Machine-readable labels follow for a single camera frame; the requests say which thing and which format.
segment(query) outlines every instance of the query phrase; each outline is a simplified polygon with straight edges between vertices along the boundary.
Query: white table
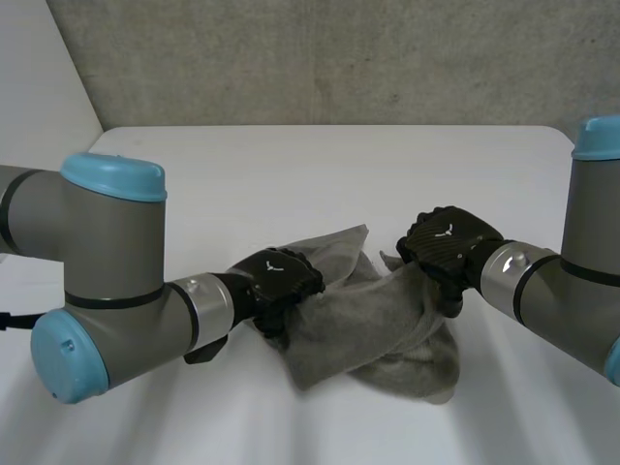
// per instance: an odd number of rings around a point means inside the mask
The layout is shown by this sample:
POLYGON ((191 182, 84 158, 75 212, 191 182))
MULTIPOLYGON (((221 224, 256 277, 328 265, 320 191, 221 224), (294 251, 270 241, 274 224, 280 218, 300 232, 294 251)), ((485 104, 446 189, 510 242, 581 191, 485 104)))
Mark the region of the white table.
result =
MULTIPOLYGON (((543 127, 332 126, 124 128, 92 151, 166 168, 170 280, 359 223, 379 263, 420 211, 451 203, 559 250, 572 147, 543 127)), ((61 305, 61 269, 7 258, 0 311, 61 305)), ((1 333, 0 463, 617 463, 619 389, 474 292, 451 327, 462 374, 439 407, 346 376, 298 393, 243 326, 209 364, 179 360, 67 407, 36 379, 29 334, 1 333)))

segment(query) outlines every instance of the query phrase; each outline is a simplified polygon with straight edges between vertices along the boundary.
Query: concrete wall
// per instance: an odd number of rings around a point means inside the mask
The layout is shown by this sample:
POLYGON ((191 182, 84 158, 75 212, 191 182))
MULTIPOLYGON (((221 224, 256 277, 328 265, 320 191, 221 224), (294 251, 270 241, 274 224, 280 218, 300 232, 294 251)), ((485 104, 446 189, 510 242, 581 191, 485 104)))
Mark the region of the concrete wall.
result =
POLYGON ((620 111, 617 0, 47 0, 105 128, 620 111))

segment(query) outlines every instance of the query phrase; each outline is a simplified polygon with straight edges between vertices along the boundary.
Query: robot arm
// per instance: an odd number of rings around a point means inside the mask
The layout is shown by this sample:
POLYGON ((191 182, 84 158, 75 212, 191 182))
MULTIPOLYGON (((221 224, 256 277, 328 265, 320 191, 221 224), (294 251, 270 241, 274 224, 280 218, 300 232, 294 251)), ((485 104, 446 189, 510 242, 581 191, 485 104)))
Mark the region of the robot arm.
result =
POLYGON ((454 207, 418 219, 398 249, 442 289, 456 290, 447 301, 476 288, 490 305, 620 386, 619 180, 620 117, 591 119, 573 152, 561 255, 504 240, 454 207))
POLYGON ((10 320, 36 321, 35 368, 63 403, 177 357, 209 361, 246 319, 278 337, 270 315, 323 290, 303 257, 279 249, 165 283, 165 174, 152 163, 84 153, 60 172, 0 167, 0 192, 0 252, 64 263, 63 308, 10 320))

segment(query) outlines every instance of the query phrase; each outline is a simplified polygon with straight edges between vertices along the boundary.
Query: gray towel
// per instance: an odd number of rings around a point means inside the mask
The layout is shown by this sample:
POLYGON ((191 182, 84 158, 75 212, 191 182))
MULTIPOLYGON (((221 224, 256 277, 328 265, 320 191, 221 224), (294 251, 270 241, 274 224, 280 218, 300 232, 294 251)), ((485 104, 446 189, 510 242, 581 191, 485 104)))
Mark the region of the gray towel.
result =
POLYGON ((350 373, 363 382, 414 398, 451 392, 458 352, 435 311, 436 288, 414 263, 382 253, 382 277, 361 251, 364 225, 286 247, 303 253, 326 289, 285 316, 288 345, 278 350, 294 383, 308 389, 350 373))

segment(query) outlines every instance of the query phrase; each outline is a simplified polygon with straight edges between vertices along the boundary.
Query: light blue joint cap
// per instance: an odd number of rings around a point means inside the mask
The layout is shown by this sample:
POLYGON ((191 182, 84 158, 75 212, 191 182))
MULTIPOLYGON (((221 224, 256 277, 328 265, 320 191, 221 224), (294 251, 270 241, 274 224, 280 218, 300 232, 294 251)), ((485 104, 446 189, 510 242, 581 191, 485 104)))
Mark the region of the light blue joint cap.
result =
POLYGON ((573 158, 585 162, 620 160, 620 114, 582 123, 573 158))
POLYGON ((620 386, 620 337, 613 344, 604 363, 604 375, 617 386, 620 386))
POLYGON ((163 202, 166 173, 159 165, 121 156, 77 153, 65 160, 60 174, 79 187, 134 202, 163 202))
POLYGON ((63 404, 77 404, 109 389, 108 371, 97 347, 65 310, 52 310, 37 321, 30 352, 44 386, 63 404))

